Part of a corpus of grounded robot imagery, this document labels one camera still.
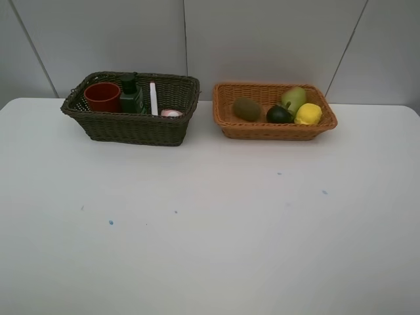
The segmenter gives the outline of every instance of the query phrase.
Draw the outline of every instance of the white wall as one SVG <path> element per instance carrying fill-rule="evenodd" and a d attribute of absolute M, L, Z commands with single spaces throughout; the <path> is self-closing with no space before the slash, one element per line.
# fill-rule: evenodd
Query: white wall
<path fill-rule="evenodd" d="M 14 0 L 61 97 L 97 71 L 186 74 L 182 0 Z"/>
<path fill-rule="evenodd" d="M 188 66 L 204 100 L 218 81 L 305 82 L 330 102 L 420 113 L 418 0 L 369 0 L 340 66 L 366 0 L 185 0 L 185 30 L 182 0 L 9 1 L 61 97 L 95 71 L 185 75 Z M 54 97 L 7 0 L 0 43 L 0 107 Z"/>
<path fill-rule="evenodd" d="M 7 0 L 0 0 L 0 109 L 18 97 L 54 97 Z"/>
<path fill-rule="evenodd" d="M 419 0 L 370 0 L 328 100 L 402 104 L 420 113 L 419 34 Z"/>
<path fill-rule="evenodd" d="M 313 83 L 327 91 L 366 0 L 185 0 L 188 71 L 218 81 Z"/>

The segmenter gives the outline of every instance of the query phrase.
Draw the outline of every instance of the yellow lemon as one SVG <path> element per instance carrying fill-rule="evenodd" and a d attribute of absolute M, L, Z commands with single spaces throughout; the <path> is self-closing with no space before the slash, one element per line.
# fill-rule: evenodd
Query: yellow lemon
<path fill-rule="evenodd" d="M 322 110 L 318 105 L 306 103 L 297 111 L 295 123 L 303 125 L 316 125 L 320 122 Z"/>

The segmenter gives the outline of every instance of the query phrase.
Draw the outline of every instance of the avocado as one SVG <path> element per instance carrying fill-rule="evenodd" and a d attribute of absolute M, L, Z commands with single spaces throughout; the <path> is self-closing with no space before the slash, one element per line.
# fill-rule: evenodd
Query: avocado
<path fill-rule="evenodd" d="M 269 123 L 293 123 L 293 116 L 285 108 L 274 105 L 267 112 Z"/>
<path fill-rule="evenodd" d="M 289 110 L 293 117 L 299 108 L 306 103 L 306 91 L 301 87 L 294 87 L 282 95 L 282 105 Z"/>
<path fill-rule="evenodd" d="M 239 97 L 235 100 L 233 106 L 234 114 L 246 121 L 256 121 L 260 117 L 261 107 L 250 98 Z"/>

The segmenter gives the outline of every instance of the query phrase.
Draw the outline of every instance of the green pear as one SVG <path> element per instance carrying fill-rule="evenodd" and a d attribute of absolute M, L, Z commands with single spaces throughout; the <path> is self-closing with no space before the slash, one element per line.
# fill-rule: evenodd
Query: green pear
<path fill-rule="evenodd" d="M 286 108 L 293 117 L 296 116 L 299 108 L 306 103 L 306 91 L 301 87 L 294 87 L 282 95 L 282 106 Z"/>

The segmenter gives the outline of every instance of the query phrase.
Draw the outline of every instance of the green bottle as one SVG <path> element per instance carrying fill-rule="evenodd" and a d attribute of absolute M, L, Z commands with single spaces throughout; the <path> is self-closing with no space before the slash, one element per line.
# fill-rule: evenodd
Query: green bottle
<path fill-rule="evenodd" d="M 136 78 L 133 73 L 125 74 L 120 77 L 123 92 L 119 97 L 123 113 L 146 114 L 143 103 L 143 91 L 136 86 Z"/>

